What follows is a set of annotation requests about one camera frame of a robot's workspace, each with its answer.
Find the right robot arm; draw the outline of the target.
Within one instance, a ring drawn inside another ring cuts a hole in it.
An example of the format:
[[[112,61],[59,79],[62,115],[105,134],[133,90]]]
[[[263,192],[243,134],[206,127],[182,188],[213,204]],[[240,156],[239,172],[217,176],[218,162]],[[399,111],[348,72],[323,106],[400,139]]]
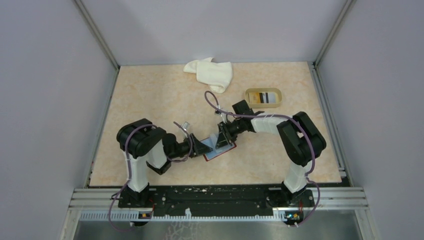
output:
[[[326,149],[327,142],[307,113],[300,111],[291,117],[279,117],[263,111],[254,112],[246,100],[232,106],[233,121],[218,124],[216,148],[230,145],[243,132],[268,133],[279,136],[291,160],[287,176],[282,182],[281,199],[287,206],[295,206],[306,189],[307,176],[315,166],[315,159]]]

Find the gold VIP card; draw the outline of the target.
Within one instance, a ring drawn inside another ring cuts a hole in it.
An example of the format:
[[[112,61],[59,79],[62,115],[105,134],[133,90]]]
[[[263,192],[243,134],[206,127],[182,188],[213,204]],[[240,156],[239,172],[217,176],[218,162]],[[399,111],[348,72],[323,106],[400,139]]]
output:
[[[262,94],[260,92],[250,92],[249,101],[252,104],[261,104],[262,103]]]

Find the black striped card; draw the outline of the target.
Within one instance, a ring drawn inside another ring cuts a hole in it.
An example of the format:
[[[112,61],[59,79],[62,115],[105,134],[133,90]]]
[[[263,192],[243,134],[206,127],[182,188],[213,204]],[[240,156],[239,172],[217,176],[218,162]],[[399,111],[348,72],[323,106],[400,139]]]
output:
[[[261,104],[275,104],[277,102],[275,92],[260,92],[261,93]]]

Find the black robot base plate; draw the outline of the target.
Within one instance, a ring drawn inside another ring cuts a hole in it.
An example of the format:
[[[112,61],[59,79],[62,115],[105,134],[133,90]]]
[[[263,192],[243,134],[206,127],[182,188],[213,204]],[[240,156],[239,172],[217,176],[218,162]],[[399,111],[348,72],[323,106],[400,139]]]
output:
[[[136,200],[126,190],[118,195],[119,208],[152,208],[155,217],[268,217],[274,208],[305,211],[315,205],[311,190],[289,200],[282,184],[149,186]]]

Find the red leather card holder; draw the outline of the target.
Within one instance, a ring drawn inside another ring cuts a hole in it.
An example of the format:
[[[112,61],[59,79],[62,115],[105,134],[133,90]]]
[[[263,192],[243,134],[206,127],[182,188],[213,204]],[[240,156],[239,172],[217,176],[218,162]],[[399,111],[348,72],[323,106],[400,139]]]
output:
[[[205,153],[203,155],[206,162],[209,162],[237,147],[235,143],[231,143],[229,145],[216,148],[216,143],[218,142],[217,134],[211,134],[209,137],[201,140],[200,142],[212,148],[211,152]]]

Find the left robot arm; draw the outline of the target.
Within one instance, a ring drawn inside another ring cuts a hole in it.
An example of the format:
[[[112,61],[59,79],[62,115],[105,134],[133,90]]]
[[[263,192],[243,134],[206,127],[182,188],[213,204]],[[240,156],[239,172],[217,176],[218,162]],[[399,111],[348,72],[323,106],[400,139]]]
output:
[[[172,163],[181,163],[211,153],[214,149],[194,134],[187,132],[187,124],[174,122],[183,132],[184,139],[178,142],[173,133],[168,133],[146,118],[123,126],[116,135],[127,165],[127,182],[124,190],[138,207],[149,203],[149,180],[147,169],[164,174]]]

